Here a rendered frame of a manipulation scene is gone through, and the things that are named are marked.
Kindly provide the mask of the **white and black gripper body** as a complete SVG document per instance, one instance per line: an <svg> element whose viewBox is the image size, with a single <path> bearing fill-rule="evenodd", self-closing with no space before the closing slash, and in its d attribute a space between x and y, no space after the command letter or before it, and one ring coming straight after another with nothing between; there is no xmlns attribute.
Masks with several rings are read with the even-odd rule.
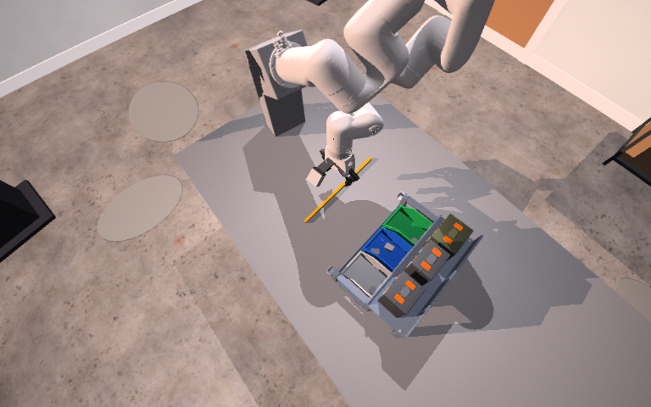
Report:
<svg viewBox="0 0 651 407"><path fill-rule="evenodd" d="M339 173L343 177L348 177L349 170L353 168L355 170L355 157L347 157L345 159L335 159L332 158L332 156L329 156L327 151L327 145L325 148L325 160L327 158L331 159L335 164L331 167L333 170L335 170L337 173Z"/></svg>

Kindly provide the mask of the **yellow bar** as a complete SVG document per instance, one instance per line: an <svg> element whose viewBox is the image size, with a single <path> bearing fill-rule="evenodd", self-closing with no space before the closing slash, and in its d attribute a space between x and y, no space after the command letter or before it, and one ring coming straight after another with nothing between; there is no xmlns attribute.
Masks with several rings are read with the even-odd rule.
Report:
<svg viewBox="0 0 651 407"><path fill-rule="evenodd" d="M355 172L358 174L369 162L371 161L371 157L369 157ZM304 222L307 223L327 202L329 202L343 187L345 186L345 182L337 189L335 190L316 210L314 210L305 220Z"/></svg>

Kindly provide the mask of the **grey metal shelf rack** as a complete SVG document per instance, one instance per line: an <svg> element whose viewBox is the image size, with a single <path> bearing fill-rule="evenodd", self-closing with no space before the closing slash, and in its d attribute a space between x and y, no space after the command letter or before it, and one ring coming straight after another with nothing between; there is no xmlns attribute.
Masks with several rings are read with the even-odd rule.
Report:
<svg viewBox="0 0 651 407"><path fill-rule="evenodd" d="M417 300L415 305L411 308L407 315L396 318L389 310L387 310L378 299L380 296L388 289L392 282L403 272L411 260L415 257L419 251L423 248L423 245L433 234L433 232L443 223L445 220L442 218L442 215L439 215L438 218L431 211L426 209L420 203L411 198L407 193L400 192L397 195L397 199L400 201L396 209L402 205L408 207L406 204L409 204L414 209L423 214L428 220L434 222L420 240L410 249L406 256L401 260L398 266L394 271L387 277L387 279L378 287L375 293L368 299L354 284L352 284L343 274L342 270L350 263L350 261L362 251L362 248L365 244L381 229L382 225L387 221L387 219L396 211L396 209L377 227L377 229L367 238L367 240L358 248L358 250L348 259L348 261L339 269L333 269L332 266L327 270L331 276L331 279L336 282L347 294L349 294L361 307L366 311L372 309L381 319L383 319L394 331L392 334L395 338L408 337L409 334L415 329L420 320L426 314L428 309L434 304L439 295L442 293L444 288L449 284L454 275L457 273L462 264L470 256L471 252L474 250L476 245L481 241L484 235L479 236L476 240L468 238L463 247L445 264L442 268L436 273L433 279L427 282L424 287L426 290ZM463 255L464 254L464 255ZM463 257L462 257L463 256ZM462 257L462 258L461 258ZM460 259L461 258L461 259ZM461 262L461 263L460 263ZM349 292L349 291L350 292Z"/></svg>

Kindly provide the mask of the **blue open bin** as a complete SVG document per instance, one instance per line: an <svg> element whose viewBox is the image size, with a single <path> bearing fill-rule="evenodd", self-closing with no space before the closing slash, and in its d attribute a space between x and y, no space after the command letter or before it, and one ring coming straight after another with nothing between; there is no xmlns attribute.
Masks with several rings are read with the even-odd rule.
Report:
<svg viewBox="0 0 651 407"><path fill-rule="evenodd" d="M386 243L390 243L395 247L392 252L384 249ZM380 255L371 252L371 248L379 248ZM382 228L365 244L363 252L374 257L390 272L393 272L410 249L412 249L412 246L404 241L398 234Z"/></svg>

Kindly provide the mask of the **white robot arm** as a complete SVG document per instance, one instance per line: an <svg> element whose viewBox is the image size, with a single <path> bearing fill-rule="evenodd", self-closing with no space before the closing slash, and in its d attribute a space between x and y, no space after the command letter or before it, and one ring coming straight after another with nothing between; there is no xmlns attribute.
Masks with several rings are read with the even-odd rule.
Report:
<svg viewBox="0 0 651 407"><path fill-rule="evenodd" d="M452 21L430 17L406 45L398 31L420 12L425 0L369 0L352 17L344 37L365 66L364 75L331 39L301 47L289 43L283 31L277 33L281 44L273 41L270 56L274 80L286 88L317 86L341 110L326 122L332 158L352 158L354 139L382 130L383 120L370 100L390 83L411 89L434 64L453 73L469 60L495 0L434 1L453 16Z"/></svg>

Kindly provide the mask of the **green open bin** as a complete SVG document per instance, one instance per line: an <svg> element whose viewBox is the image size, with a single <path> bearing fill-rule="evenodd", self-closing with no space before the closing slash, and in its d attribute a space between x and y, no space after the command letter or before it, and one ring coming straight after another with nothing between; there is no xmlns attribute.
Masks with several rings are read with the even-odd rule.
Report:
<svg viewBox="0 0 651 407"><path fill-rule="evenodd" d="M415 237L419 241L432 224L415 209L400 206L387 219L382 228L395 232L413 247L415 243L411 241L411 238Z"/></svg>

